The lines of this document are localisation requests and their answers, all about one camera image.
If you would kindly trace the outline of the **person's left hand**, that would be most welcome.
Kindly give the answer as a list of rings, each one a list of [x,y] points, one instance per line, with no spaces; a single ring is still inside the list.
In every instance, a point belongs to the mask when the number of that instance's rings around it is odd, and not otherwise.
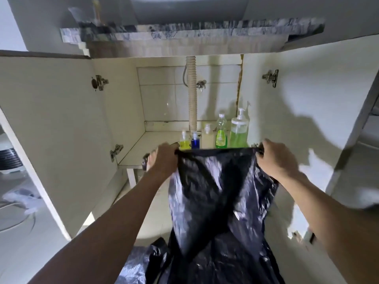
[[[169,144],[165,142],[160,144],[156,149],[157,159],[154,166],[150,170],[152,170],[156,175],[167,179],[177,170],[178,157],[175,153],[179,149],[179,144]]]

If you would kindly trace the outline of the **person's right hand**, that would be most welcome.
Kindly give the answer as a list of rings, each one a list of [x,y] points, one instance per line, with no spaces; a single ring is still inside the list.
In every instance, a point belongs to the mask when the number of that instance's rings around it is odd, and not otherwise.
[[[293,153],[284,143],[264,139],[263,153],[257,153],[259,167],[270,177],[282,183],[286,179],[299,177],[301,172]]]

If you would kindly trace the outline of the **black plastic garbage bag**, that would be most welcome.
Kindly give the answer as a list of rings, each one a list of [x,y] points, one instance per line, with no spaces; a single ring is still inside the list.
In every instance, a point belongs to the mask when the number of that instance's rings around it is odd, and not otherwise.
[[[175,154],[169,240],[134,246],[115,284],[285,284],[265,240],[278,182],[256,147]]]

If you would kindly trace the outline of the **person's left forearm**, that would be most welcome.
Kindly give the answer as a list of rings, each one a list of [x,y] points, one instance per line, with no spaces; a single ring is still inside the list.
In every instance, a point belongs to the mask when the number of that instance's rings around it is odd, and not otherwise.
[[[64,246],[28,284],[114,284],[149,207],[176,167],[152,167],[138,184]]]

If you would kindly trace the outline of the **person's right forearm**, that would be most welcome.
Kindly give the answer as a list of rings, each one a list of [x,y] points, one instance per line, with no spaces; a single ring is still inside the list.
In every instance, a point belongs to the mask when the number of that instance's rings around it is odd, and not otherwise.
[[[301,172],[274,178],[299,206],[347,284],[379,284],[379,219],[342,205]]]

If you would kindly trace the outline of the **large green pump soap bottle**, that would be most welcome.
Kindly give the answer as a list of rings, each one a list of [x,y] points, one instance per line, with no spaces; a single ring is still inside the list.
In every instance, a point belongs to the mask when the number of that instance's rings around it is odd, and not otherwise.
[[[245,117],[244,112],[245,110],[243,108],[238,108],[237,116],[231,119],[230,148],[248,147],[249,120]]]

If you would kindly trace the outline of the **metal cabinet hinge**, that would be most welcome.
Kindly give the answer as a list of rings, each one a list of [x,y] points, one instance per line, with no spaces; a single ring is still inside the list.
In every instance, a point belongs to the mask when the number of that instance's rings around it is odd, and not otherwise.
[[[268,70],[267,73],[262,75],[262,79],[267,83],[271,84],[273,88],[277,86],[279,70]]]
[[[109,84],[109,80],[103,78],[101,75],[96,75],[91,78],[91,85],[94,90],[103,91],[107,84]]]
[[[124,148],[124,145],[116,144],[113,150],[110,150],[111,162],[115,161],[116,155],[118,155]]]

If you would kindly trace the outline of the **small yellow bottle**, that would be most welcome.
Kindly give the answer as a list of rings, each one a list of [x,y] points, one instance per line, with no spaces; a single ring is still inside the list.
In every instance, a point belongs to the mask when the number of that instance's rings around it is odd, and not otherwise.
[[[181,138],[178,143],[179,143],[179,149],[182,151],[191,149],[191,141],[190,141],[188,132],[185,129],[182,130]]]

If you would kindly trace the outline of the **green dish soap bottle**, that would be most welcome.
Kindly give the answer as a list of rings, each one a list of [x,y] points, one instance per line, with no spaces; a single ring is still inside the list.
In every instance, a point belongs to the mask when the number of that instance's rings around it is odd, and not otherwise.
[[[219,114],[217,120],[216,137],[215,137],[215,147],[216,148],[227,148],[227,130],[226,130],[227,120],[225,114]]]

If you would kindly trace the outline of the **cream pump bottle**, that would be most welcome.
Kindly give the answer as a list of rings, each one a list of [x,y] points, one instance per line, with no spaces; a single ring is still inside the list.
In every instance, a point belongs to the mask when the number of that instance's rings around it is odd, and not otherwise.
[[[210,123],[206,123],[204,130],[202,132],[201,148],[202,149],[213,149],[215,145],[214,132],[211,128]]]

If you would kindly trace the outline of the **cream cabinet door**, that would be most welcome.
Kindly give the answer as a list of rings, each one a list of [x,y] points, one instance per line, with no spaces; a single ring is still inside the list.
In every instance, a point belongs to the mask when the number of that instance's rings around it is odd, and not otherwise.
[[[67,240],[117,171],[86,58],[0,56],[0,124]]]
[[[262,75],[279,70],[277,86]],[[247,54],[239,105],[249,144],[285,143],[310,181],[379,218],[379,34],[280,53]]]

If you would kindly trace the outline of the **grey marble countertop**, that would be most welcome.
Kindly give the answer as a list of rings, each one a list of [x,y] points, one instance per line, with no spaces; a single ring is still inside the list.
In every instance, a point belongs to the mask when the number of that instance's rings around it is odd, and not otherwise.
[[[325,18],[312,17],[102,26],[81,23],[79,28],[60,28],[60,34],[62,41],[70,44],[258,35],[311,36],[322,33],[325,22]]]

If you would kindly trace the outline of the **white fan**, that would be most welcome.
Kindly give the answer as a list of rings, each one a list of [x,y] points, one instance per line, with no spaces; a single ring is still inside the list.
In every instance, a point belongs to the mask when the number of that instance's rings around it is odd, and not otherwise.
[[[25,167],[6,133],[0,134],[0,173],[25,171]]]

